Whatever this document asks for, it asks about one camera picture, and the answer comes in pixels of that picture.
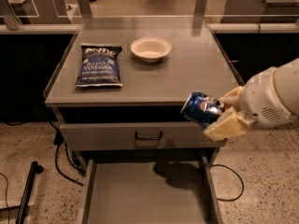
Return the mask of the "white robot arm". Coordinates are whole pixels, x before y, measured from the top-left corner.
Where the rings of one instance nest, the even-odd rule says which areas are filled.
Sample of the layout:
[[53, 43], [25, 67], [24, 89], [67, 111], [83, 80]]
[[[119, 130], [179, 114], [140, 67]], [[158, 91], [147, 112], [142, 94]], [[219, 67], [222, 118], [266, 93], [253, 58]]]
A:
[[270, 67], [221, 97], [228, 108], [203, 130], [213, 141], [247, 133], [254, 124], [273, 128], [299, 115], [299, 59]]

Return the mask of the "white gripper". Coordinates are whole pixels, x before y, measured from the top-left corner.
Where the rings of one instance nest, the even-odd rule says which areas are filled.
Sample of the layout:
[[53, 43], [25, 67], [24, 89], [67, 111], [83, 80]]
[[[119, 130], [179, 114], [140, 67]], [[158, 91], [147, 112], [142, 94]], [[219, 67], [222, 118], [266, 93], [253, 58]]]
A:
[[231, 107], [203, 130], [213, 141], [246, 134], [254, 121], [264, 127], [294, 122], [298, 118], [298, 67], [270, 67], [220, 101]]

